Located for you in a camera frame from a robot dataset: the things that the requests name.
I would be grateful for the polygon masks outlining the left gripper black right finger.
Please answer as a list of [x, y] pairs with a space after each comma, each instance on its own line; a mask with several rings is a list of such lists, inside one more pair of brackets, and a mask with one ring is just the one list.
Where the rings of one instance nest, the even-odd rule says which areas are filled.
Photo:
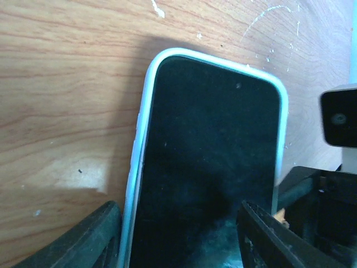
[[237, 232], [244, 267], [345, 267], [252, 202], [242, 201]]

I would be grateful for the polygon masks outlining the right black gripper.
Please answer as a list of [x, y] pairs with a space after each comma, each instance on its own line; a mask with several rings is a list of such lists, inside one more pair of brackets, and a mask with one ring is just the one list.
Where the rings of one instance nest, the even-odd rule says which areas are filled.
[[346, 267], [356, 267], [356, 175], [293, 167], [278, 186], [290, 230]]

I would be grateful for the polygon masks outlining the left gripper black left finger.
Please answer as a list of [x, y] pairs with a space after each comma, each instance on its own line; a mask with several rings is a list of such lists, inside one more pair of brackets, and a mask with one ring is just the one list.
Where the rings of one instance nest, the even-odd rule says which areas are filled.
[[117, 267], [122, 216], [108, 201], [14, 267]]

